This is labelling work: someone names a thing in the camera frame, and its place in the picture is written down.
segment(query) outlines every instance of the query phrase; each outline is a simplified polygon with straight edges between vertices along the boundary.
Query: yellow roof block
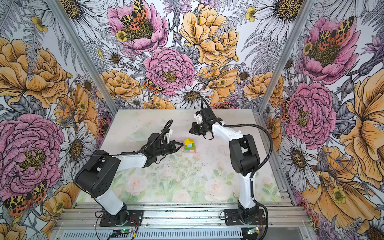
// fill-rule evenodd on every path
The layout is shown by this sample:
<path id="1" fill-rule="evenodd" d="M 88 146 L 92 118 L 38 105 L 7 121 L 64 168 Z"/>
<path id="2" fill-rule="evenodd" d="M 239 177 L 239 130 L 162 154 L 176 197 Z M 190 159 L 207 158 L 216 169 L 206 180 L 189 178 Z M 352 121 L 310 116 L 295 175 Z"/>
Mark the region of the yellow roof block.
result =
<path id="1" fill-rule="evenodd" d="M 184 145 L 189 145 L 189 144 L 192 144 L 193 143 L 193 140 L 190 139 L 190 138 L 187 138 L 187 140 L 184 141 Z"/>

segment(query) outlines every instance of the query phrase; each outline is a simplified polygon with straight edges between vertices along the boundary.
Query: stack of toy blocks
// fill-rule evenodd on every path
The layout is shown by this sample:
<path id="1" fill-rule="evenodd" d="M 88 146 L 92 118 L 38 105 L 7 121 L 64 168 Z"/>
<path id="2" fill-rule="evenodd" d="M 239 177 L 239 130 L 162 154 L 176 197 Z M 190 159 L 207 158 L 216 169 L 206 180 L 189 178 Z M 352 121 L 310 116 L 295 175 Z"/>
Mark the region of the stack of toy blocks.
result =
<path id="1" fill-rule="evenodd" d="M 184 152 L 185 153 L 195 153 L 195 144 L 192 139 L 187 138 L 187 140 L 184 141 Z"/>

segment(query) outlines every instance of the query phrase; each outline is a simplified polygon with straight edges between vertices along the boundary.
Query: metal post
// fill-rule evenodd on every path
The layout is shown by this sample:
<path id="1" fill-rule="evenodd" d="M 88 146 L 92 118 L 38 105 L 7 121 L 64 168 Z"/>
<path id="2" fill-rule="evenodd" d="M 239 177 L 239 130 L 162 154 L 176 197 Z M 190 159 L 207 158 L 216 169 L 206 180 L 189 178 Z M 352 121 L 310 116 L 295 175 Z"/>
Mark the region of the metal post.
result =
<path id="1" fill-rule="evenodd" d="M 115 115 L 118 111 L 118 108 L 114 103 L 108 90 L 106 89 L 104 82 L 102 81 L 100 75 L 98 74 L 98 71 L 95 65 L 93 64 L 91 57 L 89 56 L 79 35 L 77 34 L 77 30 L 75 26 L 72 24 L 72 21 L 70 20 L 63 6 L 61 5 L 60 0 L 53 0 L 53 1 L 50 0 L 50 1 L 46 1 L 46 3 L 48 4 L 49 8 L 55 15 L 56 19 L 60 24 L 60 27 L 64 30 L 64 33 L 68 37 L 73 48 L 76 50 L 78 56 L 83 61 L 83 64 L 85 65 L 86 69 L 91 75 L 91 78 L 95 82 L 97 88 L 100 90 L 100 93 L 103 95 L 105 102 L 110 108 L 112 114 Z"/>
<path id="2" fill-rule="evenodd" d="M 284 68 L 285 63 L 287 62 L 290 52 L 293 49 L 293 46 L 297 43 L 297 38 L 303 29 L 305 22 L 307 21 L 309 14 L 312 10 L 312 7 L 315 3 L 315 0 L 304 0 L 303 4 L 301 5 L 300 12 L 297 15 L 296 21 L 293 25 L 292 32 L 289 34 L 287 41 L 285 42 L 285 46 L 283 48 L 283 51 L 279 57 L 279 60 L 275 66 L 275 69 L 273 70 L 273 75 L 271 78 L 270 83 L 268 84 L 268 87 L 265 90 L 265 93 L 263 95 L 262 101 L 259 104 L 258 107 L 258 113 L 262 114 L 266 104 L 268 103 L 269 99 L 271 98 L 273 89 L 275 88 L 280 73 Z"/>

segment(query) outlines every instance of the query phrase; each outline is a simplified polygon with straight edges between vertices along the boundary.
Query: floral tabletop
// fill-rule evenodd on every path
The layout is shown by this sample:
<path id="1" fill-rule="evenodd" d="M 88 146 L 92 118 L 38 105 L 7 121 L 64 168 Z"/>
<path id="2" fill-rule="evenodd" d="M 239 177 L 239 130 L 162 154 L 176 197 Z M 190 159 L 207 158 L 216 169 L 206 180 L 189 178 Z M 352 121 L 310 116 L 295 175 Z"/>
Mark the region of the floral tabletop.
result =
<path id="1" fill-rule="evenodd" d="M 140 149 L 146 144 L 150 134 L 160 132 L 170 119 L 173 119 L 171 140 L 184 142 L 191 138 L 196 146 L 194 154 L 184 153 L 184 148 L 181 148 L 177 153 L 167 155 L 159 164 L 116 173 L 112 189 L 123 202 L 237 201 L 239 175 L 230 163 L 228 143 L 218 137 L 206 140 L 202 136 L 190 134 L 195 112 L 196 110 L 119 110 L 101 146 L 101 149 L 110 154 Z M 228 124 L 255 122 L 252 111 L 247 109 L 214 112 Z M 266 152 L 258 129 L 240 130 L 253 136 L 260 158 L 264 159 Z M 258 201 L 281 201 L 269 163 L 256 173 L 254 192 Z M 77 201 L 89 202 L 91 199 L 82 192 Z"/>

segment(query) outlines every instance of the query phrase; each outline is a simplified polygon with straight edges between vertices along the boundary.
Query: table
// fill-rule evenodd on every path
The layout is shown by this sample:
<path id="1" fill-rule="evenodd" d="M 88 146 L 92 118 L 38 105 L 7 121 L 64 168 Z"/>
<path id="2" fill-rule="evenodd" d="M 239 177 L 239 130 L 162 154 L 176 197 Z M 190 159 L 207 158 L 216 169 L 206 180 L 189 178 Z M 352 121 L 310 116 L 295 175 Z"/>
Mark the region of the table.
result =
<path id="1" fill-rule="evenodd" d="M 196 153 L 167 155 L 159 164 L 116 173 L 112 189 L 126 204 L 133 202 L 236 202 L 239 196 L 238 174 L 230 163 L 228 143 L 219 137 L 206 140 L 189 133 L 196 110 L 119 110 L 101 145 L 110 154 L 137 151 L 151 133 L 160 132 L 173 119 L 171 140 L 184 142 L 191 138 Z M 255 123 L 249 109 L 214 110 L 226 124 Z M 254 127 L 235 128 L 251 134 L 260 159 L 266 156 L 260 133 Z M 255 198 L 261 202 L 280 202 L 281 197 L 269 163 L 256 173 Z M 82 192 L 77 202 L 90 202 Z"/>

